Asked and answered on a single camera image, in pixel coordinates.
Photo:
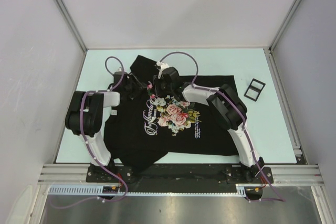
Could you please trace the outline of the black floral print t-shirt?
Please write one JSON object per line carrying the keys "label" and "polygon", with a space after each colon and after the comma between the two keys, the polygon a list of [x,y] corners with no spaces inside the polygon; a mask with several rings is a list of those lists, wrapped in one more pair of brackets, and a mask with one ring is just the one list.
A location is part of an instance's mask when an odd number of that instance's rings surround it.
{"label": "black floral print t-shirt", "polygon": [[[138,55],[130,73],[141,82],[153,83],[155,61]],[[121,103],[107,119],[104,143],[112,158],[143,171],[169,152],[236,156],[229,132],[215,121],[208,106],[178,102],[170,95],[156,97],[142,92],[134,100],[117,87]]]}

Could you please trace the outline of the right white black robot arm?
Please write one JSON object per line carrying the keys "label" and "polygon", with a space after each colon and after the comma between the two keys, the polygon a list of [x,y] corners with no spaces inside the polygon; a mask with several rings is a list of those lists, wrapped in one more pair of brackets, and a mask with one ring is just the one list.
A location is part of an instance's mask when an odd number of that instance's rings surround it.
{"label": "right white black robot arm", "polygon": [[215,121],[231,135],[237,148],[243,179],[254,183],[261,177],[265,162],[256,151],[247,131],[247,108],[237,93],[227,84],[219,88],[183,82],[178,71],[158,62],[159,73],[154,76],[154,93],[170,95],[178,102],[207,105]]}

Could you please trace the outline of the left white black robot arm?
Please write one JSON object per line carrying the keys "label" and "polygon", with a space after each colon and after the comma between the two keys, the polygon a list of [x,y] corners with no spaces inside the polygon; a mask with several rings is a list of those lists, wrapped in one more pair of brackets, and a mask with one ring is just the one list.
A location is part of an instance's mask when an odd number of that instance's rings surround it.
{"label": "left white black robot arm", "polygon": [[114,113],[112,108],[121,103],[120,92],[113,89],[117,84],[130,99],[134,99],[147,87],[134,74],[119,70],[114,73],[113,83],[106,90],[75,91],[65,117],[65,127],[73,135],[82,138],[91,156],[91,163],[101,165],[97,174],[105,182],[112,181],[116,175],[116,169],[110,165],[111,153],[104,143],[102,126],[106,121],[104,112]]}

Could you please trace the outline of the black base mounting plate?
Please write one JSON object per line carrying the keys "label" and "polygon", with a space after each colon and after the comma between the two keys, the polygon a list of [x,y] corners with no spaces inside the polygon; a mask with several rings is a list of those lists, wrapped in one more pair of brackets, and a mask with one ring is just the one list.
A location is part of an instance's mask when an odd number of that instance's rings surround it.
{"label": "black base mounting plate", "polygon": [[215,179],[229,184],[274,182],[270,167],[248,170],[239,164],[154,164],[140,171],[130,166],[115,166],[112,171],[126,183],[140,179]]}

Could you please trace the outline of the small black frame stand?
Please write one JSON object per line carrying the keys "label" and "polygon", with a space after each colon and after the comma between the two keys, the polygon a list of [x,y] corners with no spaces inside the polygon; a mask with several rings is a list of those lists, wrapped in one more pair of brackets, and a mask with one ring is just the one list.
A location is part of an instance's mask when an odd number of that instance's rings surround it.
{"label": "small black frame stand", "polygon": [[266,84],[264,82],[253,78],[244,93],[244,97],[256,102],[265,86]]}

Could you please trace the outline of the left aluminium corner post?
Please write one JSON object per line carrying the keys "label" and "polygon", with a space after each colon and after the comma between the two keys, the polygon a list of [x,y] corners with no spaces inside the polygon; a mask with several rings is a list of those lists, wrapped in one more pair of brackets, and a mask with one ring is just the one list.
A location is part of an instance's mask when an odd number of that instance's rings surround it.
{"label": "left aluminium corner post", "polygon": [[68,26],[70,32],[72,33],[75,41],[77,42],[78,46],[81,48],[83,53],[86,53],[88,48],[85,45],[85,42],[82,38],[82,36],[80,35],[80,32],[68,10],[68,8],[66,7],[66,4],[64,2],[64,0],[53,0],[61,14],[61,16],[63,17],[66,25]]}

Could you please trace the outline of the aluminium corner post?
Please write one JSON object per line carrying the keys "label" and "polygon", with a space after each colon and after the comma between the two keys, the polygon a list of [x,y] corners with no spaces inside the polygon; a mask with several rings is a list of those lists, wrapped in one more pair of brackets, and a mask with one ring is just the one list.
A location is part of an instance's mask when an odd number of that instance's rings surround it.
{"label": "aluminium corner post", "polygon": [[299,9],[301,3],[302,3],[303,0],[294,0],[293,3],[291,4],[283,22],[281,23],[274,39],[272,40],[270,46],[268,47],[269,51],[270,52],[273,52],[279,41],[281,40],[281,38],[283,37],[286,29],[288,28],[291,20],[293,19],[294,15],[296,14],[297,10]]}
{"label": "aluminium corner post", "polygon": [[83,53],[86,53],[88,48],[85,45],[85,42],[82,38],[82,36],[80,35],[80,32],[68,10],[68,8],[66,7],[66,4],[64,2],[64,0],[53,0],[61,14],[61,16],[63,17],[66,25],[68,26],[70,32],[72,33],[75,41],[77,42],[78,46],[81,48]]}

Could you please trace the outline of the right aluminium side rail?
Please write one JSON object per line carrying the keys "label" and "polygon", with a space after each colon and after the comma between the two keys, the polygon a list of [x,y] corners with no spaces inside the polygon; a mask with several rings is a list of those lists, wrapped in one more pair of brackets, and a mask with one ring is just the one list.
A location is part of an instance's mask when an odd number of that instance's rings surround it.
{"label": "right aluminium side rail", "polygon": [[287,131],[289,133],[289,138],[291,140],[293,152],[297,160],[296,162],[298,164],[305,164],[306,159],[304,157],[304,152],[302,150],[300,137],[298,135],[297,127],[295,125],[293,115],[291,113],[289,102],[288,102],[288,99],[287,99],[287,96],[284,90],[284,86],[280,78],[278,68],[275,63],[274,56],[269,48],[264,48],[264,54],[266,57],[268,68],[270,70],[272,81],[276,89],[276,93],[277,93],[277,97],[280,103],[283,118],[285,120]]}

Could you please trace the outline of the aluminium front rail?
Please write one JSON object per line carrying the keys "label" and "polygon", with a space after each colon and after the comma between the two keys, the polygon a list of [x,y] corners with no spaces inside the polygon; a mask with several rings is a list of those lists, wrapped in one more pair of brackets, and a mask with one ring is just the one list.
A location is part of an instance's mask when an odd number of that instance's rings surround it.
{"label": "aluminium front rail", "polygon": [[[318,165],[269,165],[275,186],[324,186]],[[40,185],[85,185],[89,164],[45,164]]]}

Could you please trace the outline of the right aluminium corner post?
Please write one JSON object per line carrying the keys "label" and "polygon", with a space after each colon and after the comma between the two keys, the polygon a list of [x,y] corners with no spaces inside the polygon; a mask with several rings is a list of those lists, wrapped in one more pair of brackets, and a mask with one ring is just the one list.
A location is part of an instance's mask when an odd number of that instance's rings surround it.
{"label": "right aluminium corner post", "polygon": [[270,52],[273,52],[279,41],[281,40],[281,38],[283,37],[286,29],[288,28],[291,20],[293,19],[294,15],[296,14],[297,10],[299,9],[301,3],[302,3],[303,0],[294,0],[293,3],[291,4],[283,22],[281,23],[274,39],[272,40],[270,46],[268,47],[269,51]]}

